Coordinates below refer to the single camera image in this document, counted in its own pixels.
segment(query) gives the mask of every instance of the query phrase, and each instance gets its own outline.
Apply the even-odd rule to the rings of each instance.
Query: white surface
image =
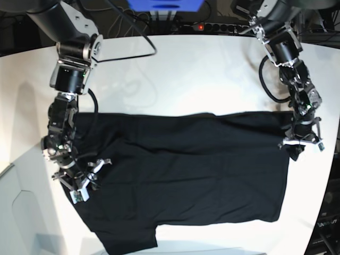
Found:
[[[279,109],[260,85],[258,66],[265,52],[255,39],[225,36],[151,39],[159,51],[154,57],[99,64],[96,83],[91,88],[101,112],[180,116]],[[164,225],[157,228],[160,247],[148,252],[242,247],[270,255],[293,251],[304,254],[324,196],[335,148],[340,116],[340,51],[313,45],[303,48],[301,58],[324,101],[317,116],[322,118],[321,135],[326,150],[315,153],[307,149],[297,163],[290,162],[280,219],[275,223],[256,220],[200,227]],[[102,58],[151,50],[142,38],[105,40]],[[45,229],[52,234],[60,232],[68,254],[100,255],[101,243],[81,221],[60,185],[49,178],[56,166],[45,163],[44,174],[34,176],[35,164],[42,159],[38,147],[32,147],[47,133],[47,110],[56,95],[48,84],[55,64],[54,48],[0,58],[0,161],[2,169],[9,162],[18,162],[21,189],[25,186],[25,190],[35,194]],[[268,66],[265,69],[268,86],[275,94],[280,90],[278,70]],[[93,110],[89,96],[81,98],[80,107],[82,111]],[[30,163],[23,161],[31,150],[34,153]],[[0,200],[4,199],[6,194],[0,193]],[[53,227],[52,222],[58,223],[59,228]],[[11,229],[0,229],[0,236],[9,233]]]

